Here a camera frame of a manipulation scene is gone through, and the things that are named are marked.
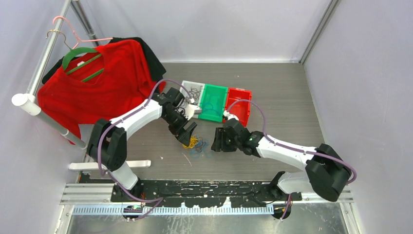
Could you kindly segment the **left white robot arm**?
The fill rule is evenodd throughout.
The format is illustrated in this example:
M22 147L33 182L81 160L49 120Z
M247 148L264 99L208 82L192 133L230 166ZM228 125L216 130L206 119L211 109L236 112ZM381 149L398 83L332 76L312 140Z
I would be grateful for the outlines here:
M123 195L128 200L137 201L142 195L140 179L126 162L128 139L145 125L162 118L175 138L188 146L197 124L186 125L202 109L191 98L179 111L184 99L184 95L175 88L161 94L153 92L142 104L125 114L111 120L100 119L94 124L86 153L98 163L98 167L106 168L119 186L124 187Z

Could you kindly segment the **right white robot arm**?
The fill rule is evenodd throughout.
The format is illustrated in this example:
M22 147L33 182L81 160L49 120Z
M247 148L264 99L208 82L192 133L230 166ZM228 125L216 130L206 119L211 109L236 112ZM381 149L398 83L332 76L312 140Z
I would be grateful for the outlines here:
M274 159L299 169L297 173L276 174L270 187L276 200L283 200L292 193L315 192L335 202L350 177L355 175L330 145L306 147L281 141L264 132L251 132L234 118L216 128L211 149L215 152L240 150L249 156Z

